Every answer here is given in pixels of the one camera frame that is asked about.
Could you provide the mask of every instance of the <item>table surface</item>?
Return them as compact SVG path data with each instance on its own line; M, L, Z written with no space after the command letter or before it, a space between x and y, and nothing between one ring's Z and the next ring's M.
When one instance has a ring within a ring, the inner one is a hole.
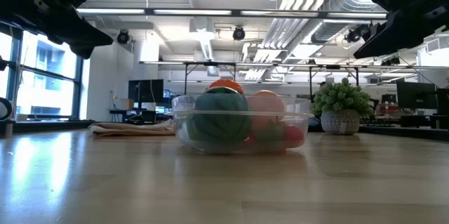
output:
M449 223L449 145L310 133L213 156L174 137L0 139L0 223Z

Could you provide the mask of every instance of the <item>white textured pot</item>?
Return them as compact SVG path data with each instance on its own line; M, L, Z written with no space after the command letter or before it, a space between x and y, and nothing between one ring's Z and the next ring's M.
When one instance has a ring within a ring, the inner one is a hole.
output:
M351 136L358 132L360 115L356 110L341 110L339 112L323 112L321 126L326 133Z

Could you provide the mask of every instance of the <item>orange ball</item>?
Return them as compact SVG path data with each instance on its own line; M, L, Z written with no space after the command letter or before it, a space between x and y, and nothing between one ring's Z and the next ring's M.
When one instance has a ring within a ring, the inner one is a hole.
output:
M241 88L241 85L230 79L219 79L209 86L209 88L212 87L227 87L238 91L240 94L243 94L243 89Z
M248 97L251 111L254 112L285 112L286 104L277 94L272 91L258 91ZM253 129L266 128L270 123L278 123L283 116L253 116Z

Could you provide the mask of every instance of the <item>red fruit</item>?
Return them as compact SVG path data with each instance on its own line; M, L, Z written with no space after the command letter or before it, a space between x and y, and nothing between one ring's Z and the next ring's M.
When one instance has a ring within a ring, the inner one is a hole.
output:
M286 126L284 130L288 147L299 147L304 144L305 136L301 129L296 126Z

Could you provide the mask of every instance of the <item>tan towel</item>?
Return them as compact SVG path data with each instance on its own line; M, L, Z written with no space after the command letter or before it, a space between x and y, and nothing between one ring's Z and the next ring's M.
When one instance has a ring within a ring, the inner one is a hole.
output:
M89 126L93 136L173 136L174 121L169 119L155 125L131 125L120 123L95 123Z

